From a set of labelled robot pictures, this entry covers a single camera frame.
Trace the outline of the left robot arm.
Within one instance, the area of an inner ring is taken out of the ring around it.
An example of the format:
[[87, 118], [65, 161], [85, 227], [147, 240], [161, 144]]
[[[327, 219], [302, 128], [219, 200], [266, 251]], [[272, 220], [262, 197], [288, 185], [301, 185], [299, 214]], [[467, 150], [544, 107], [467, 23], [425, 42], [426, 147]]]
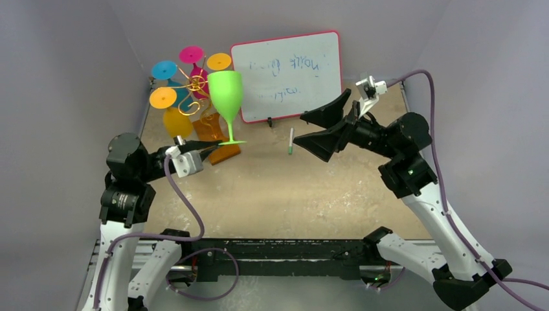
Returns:
[[83, 310], [147, 310], [174, 264], [191, 261], [191, 242], [200, 232], [166, 229], [147, 235], [144, 226], [156, 195], [151, 182], [172, 175], [180, 178], [203, 170], [203, 161], [219, 141], [186, 141], [149, 153], [135, 133], [115, 136], [108, 146], [106, 189], [100, 199], [100, 248], [95, 274]]

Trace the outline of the black aluminium base frame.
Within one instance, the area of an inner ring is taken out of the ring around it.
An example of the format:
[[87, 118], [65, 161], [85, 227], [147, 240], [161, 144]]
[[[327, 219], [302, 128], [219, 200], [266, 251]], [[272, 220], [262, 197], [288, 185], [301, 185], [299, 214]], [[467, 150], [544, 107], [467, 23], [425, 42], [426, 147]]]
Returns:
[[157, 262], [176, 272], [177, 281], [216, 282], [221, 275], [264, 277], [338, 277], [345, 281], [384, 283], [394, 260], [382, 257], [363, 240], [268, 240], [206, 238], [162, 246], [152, 239], [139, 241], [129, 258], [137, 271]]

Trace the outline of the green whiteboard marker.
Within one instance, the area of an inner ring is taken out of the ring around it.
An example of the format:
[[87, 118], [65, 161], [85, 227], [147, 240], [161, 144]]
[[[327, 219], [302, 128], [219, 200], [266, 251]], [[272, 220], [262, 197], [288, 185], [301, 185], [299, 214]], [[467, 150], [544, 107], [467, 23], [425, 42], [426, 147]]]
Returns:
[[294, 129], [294, 127], [291, 127], [290, 131], [289, 131], [289, 143], [288, 143], [288, 149], [287, 149], [287, 153], [289, 155], [293, 154], [293, 139], [294, 139], [294, 137], [295, 137], [295, 129]]

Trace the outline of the pink plastic wine glass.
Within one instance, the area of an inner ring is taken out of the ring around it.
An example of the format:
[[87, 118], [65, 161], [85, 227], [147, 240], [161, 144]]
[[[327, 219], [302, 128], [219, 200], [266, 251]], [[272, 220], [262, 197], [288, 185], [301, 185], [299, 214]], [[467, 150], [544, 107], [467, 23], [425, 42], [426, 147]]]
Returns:
[[192, 93], [196, 99], [204, 99], [209, 97], [209, 89], [207, 83], [208, 72], [203, 68], [205, 65], [205, 53], [203, 49], [197, 45], [191, 45], [183, 48], [179, 53], [179, 59], [183, 63], [192, 64], [193, 68], [189, 74], [192, 78]]

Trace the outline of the gold wire wine glass rack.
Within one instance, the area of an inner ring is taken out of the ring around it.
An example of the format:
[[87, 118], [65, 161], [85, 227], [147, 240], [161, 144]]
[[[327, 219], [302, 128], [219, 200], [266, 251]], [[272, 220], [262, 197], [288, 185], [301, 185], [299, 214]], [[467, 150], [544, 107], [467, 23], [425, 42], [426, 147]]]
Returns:
[[[189, 90], [190, 95], [193, 96], [194, 99], [195, 96], [193, 95], [192, 86], [196, 83], [192, 83], [192, 78], [189, 77], [188, 74], [186, 74], [181, 68], [178, 68], [180, 72], [187, 77], [188, 82], [183, 84]], [[192, 122], [192, 125], [194, 127], [195, 132], [197, 133], [197, 136], [199, 139], [203, 141], [217, 141], [221, 140], [222, 142], [227, 142], [229, 139], [226, 137], [223, 137], [219, 125], [218, 125], [218, 115], [219, 113], [214, 111], [213, 104], [210, 99], [210, 92], [209, 97], [204, 99], [196, 99], [194, 102], [199, 104], [199, 107], [196, 108], [195, 111], [188, 113], [187, 115], [193, 115], [197, 112], [200, 112], [200, 116], [198, 118], [198, 121]], [[238, 156], [241, 154], [241, 149], [238, 145], [226, 145], [226, 146], [220, 146], [216, 151], [213, 151], [208, 159], [212, 165], [220, 164], [223, 161], [226, 161], [232, 157]]]

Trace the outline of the green plastic wine glass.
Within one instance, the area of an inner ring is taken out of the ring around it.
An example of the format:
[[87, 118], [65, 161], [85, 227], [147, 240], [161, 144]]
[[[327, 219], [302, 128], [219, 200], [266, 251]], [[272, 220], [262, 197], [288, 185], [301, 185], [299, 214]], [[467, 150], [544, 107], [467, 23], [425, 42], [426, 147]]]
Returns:
[[243, 82], [237, 71], [218, 71], [207, 76], [210, 98], [213, 106], [227, 123], [229, 140], [220, 145], [241, 144], [235, 140], [233, 122], [243, 102]]

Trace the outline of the clear wine glass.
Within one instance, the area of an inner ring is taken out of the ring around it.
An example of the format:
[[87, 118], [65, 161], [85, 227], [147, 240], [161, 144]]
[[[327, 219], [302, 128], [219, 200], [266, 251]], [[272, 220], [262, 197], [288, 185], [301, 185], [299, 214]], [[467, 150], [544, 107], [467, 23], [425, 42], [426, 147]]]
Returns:
[[218, 115], [218, 125], [222, 136], [228, 138], [227, 123], [221, 115]]

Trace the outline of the orange plastic wine glass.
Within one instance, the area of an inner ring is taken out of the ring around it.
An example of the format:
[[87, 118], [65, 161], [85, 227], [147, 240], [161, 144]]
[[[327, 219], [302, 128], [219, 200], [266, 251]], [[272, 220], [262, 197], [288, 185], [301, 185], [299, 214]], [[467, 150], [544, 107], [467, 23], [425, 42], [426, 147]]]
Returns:
[[159, 87], [151, 92], [149, 103], [155, 109], [164, 110], [162, 121], [171, 138], [188, 137], [193, 132], [187, 115], [193, 99], [186, 88]]

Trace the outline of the pink framed whiteboard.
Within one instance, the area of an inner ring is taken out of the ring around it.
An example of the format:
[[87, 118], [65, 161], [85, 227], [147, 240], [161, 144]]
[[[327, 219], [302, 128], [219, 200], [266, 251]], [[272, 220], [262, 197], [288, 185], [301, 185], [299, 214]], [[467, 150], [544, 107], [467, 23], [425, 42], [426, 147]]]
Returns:
[[334, 30], [237, 43], [230, 55], [242, 75], [245, 123], [294, 117], [342, 93], [340, 37]]

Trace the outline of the blue plastic wine glass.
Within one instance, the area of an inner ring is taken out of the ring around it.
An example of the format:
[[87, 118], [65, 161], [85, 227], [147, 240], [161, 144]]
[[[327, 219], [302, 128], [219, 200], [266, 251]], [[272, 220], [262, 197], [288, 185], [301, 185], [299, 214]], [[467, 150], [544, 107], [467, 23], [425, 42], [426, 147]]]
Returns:
[[187, 88], [183, 87], [182, 83], [176, 82], [173, 77], [178, 72], [177, 65], [173, 61], [164, 60], [157, 62], [151, 69], [151, 75], [156, 80], [165, 80], [166, 87], [174, 91], [175, 96], [170, 95], [168, 98], [174, 98], [171, 108], [179, 108], [185, 113], [190, 111], [193, 98]]

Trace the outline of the yellow plastic wine glass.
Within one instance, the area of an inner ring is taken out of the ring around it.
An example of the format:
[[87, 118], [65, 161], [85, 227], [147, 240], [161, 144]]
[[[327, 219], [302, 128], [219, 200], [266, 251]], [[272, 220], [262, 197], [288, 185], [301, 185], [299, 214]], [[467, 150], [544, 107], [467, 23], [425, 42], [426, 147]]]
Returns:
[[212, 71], [223, 71], [230, 68], [231, 65], [231, 56], [223, 52], [212, 54], [207, 59], [207, 66]]

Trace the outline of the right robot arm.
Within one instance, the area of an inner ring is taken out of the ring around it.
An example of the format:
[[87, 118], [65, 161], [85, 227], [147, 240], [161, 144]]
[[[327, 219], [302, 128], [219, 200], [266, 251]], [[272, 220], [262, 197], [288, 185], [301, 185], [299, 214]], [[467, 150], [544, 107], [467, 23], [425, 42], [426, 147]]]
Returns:
[[432, 143], [425, 118], [409, 112], [383, 126], [371, 113], [361, 115], [358, 101], [345, 113], [350, 94], [347, 89], [330, 103], [303, 113], [300, 118], [320, 126], [320, 131], [293, 142], [323, 161], [349, 144], [386, 157], [388, 162], [379, 167], [383, 183], [418, 217], [438, 252], [421, 249], [380, 227], [364, 240], [365, 259], [400, 264], [430, 283], [449, 308], [465, 310], [511, 273], [510, 264], [489, 254], [443, 198], [440, 180], [421, 156]]

